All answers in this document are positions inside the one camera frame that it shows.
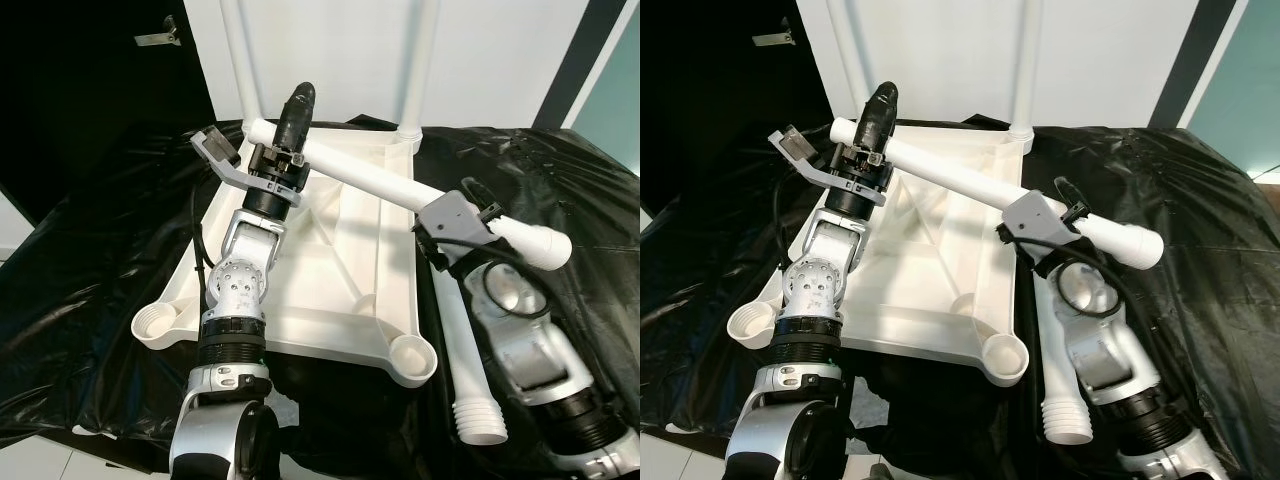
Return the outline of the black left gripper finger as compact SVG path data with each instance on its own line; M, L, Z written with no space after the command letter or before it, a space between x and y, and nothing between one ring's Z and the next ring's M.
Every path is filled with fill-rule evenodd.
M314 118L316 90L311 82L298 83L287 99L274 134L274 146L302 151Z
M884 151L893 133L899 113L899 87L882 82L867 101L860 116L860 146L869 151Z

